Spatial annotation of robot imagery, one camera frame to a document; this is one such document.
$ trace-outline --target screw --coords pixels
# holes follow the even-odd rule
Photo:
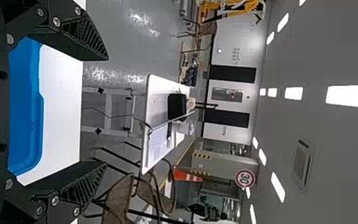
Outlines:
[[[14,44],[14,37],[13,37],[13,35],[7,34],[7,43],[8,43],[9,45]]]
[[[37,14],[38,14],[40,17],[44,17],[44,16],[45,16],[45,12],[43,11],[42,8],[38,8],[38,9],[37,9]]]
[[[80,209],[77,207],[74,210],[74,217],[78,217],[80,215]]]
[[[58,202],[60,201],[60,198],[58,196],[55,196],[52,200],[51,200],[51,206],[56,206],[58,204]]]
[[[80,14],[81,14],[80,7],[75,7],[75,13],[76,13],[77,16],[80,16]]]
[[[38,216],[41,216],[43,214],[43,207],[42,206],[37,207],[36,214]]]
[[[53,22],[54,22],[54,25],[57,26],[57,27],[60,27],[61,26],[61,21],[60,19],[58,19],[57,17],[54,17],[53,18]]]
[[[13,187],[13,180],[7,179],[5,190],[11,189]]]
[[[7,144],[0,144],[0,152],[5,152],[6,150],[7,150]]]

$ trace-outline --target gray floor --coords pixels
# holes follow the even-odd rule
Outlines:
[[[180,49],[184,39],[172,37],[185,30],[185,25],[179,18],[179,6],[172,0],[92,0],[87,3],[87,11],[98,27],[103,41],[108,49],[108,62],[85,63],[83,86],[104,88],[134,88],[145,89],[146,76],[155,74],[170,80],[177,81],[179,75]],[[198,97],[199,91],[191,94]],[[114,101],[114,115],[122,115],[127,102],[123,98]],[[144,100],[137,102],[137,108],[143,108]],[[93,106],[104,109],[104,98],[99,94],[84,93],[82,106]],[[135,116],[143,118],[142,109],[136,110]],[[198,114],[190,120],[196,122]],[[82,111],[82,124],[103,126],[103,116],[94,111]],[[123,120],[112,120],[113,127],[120,129]],[[93,147],[107,147],[116,153],[133,161],[140,159],[140,153],[122,142],[129,141],[140,146],[140,139],[96,135],[93,133],[81,134],[81,160],[86,161],[90,155],[108,161],[119,168],[138,174],[138,169],[127,163],[109,158],[102,152],[92,150]],[[176,162],[181,158],[194,136],[187,136],[185,141],[172,153],[168,159]],[[161,181],[167,174],[167,168],[157,166],[156,173]],[[108,171],[100,191],[108,189],[123,175]],[[142,210],[145,204],[139,199],[131,201],[131,207]],[[88,214],[101,213],[101,209],[91,205]],[[79,223],[101,223],[99,218],[79,219]]]

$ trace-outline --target black panel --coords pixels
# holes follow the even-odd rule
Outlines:
[[[206,109],[204,121],[208,123],[248,128],[249,118],[250,114],[247,113]]]
[[[255,83],[255,68],[212,65],[209,79]]]

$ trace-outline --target white cabinet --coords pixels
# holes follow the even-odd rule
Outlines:
[[[214,123],[204,123],[204,138],[251,145],[252,133],[249,129]]]

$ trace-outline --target red circular sign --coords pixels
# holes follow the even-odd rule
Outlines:
[[[251,188],[255,184],[255,174],[250,170],[240,170],[235,175],[235,183],[242,189]]]

